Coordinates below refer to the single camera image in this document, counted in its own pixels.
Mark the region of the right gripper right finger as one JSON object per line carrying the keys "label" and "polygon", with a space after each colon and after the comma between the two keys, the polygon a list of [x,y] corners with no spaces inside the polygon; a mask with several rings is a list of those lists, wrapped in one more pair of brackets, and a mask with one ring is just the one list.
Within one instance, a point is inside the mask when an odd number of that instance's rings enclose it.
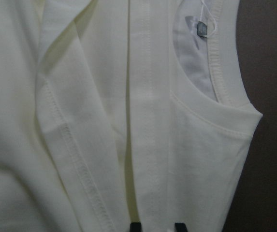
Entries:
{"label": "right gripper right finger", "polygon": [[176,222],[174,224],[174,232],[188,232],[186,224],[181,222]]}

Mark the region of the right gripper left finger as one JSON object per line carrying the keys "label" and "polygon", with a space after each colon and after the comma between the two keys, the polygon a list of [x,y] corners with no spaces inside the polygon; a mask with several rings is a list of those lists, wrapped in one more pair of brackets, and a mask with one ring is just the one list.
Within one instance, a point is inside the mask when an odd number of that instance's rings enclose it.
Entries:
{"label": "right gripper left finger", "polygon": [[130,224],[130,232],[142,232],[142,224],[141,222],[132,222]]}

